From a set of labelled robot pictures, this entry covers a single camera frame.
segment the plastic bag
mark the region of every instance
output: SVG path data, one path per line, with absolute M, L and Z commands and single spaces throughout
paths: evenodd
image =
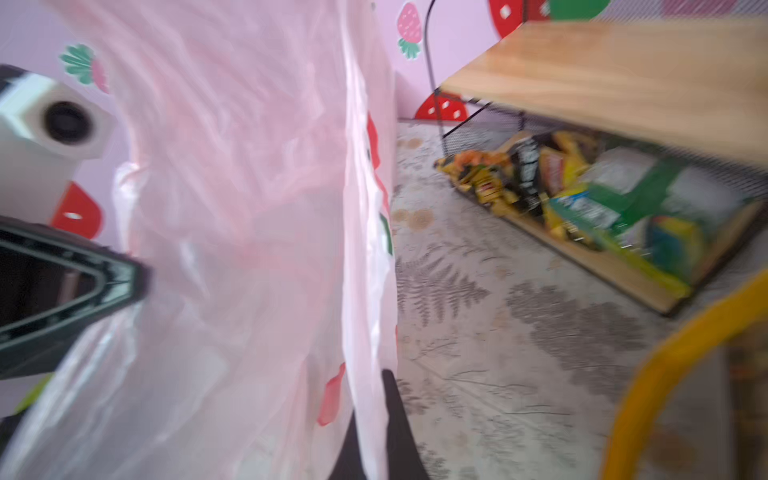
M 393 76 L 352 0 L 48 0 L 127 118 L 149 297 L 75 344 L 0 478 L 386 478 Z

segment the pink plastic bag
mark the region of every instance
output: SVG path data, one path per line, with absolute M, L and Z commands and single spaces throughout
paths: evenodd
M 149 297 L 78 340 L 0 478 L 386 478 L 393 76 L 370 3 L 48 0 L 127 119 Z

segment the yellow curved tube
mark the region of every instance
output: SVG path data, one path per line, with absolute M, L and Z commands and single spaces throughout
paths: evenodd
M 709 351 L 768 319 L 768 270 L 691 320 L 651 354 L 618 415 L 603 462 L 603 480 L 631 480 L 667 396 Z

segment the black round cap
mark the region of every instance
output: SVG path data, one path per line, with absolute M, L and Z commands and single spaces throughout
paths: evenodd
M 45 131 L 57 142 L 76 145 L 86 141 L 93 131 L 87 111 L 70 101 L 57 101 L 43 114 Z

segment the snack pile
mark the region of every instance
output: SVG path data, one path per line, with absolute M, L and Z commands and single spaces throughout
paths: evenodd
M 496 216 L 528 215 L 551 235 L 610 252 L 673 295 L 690 295 L 727 221 L 752 199 L 659 147 L 575 131 L 521 132 L 499 151 L 435 168 Z

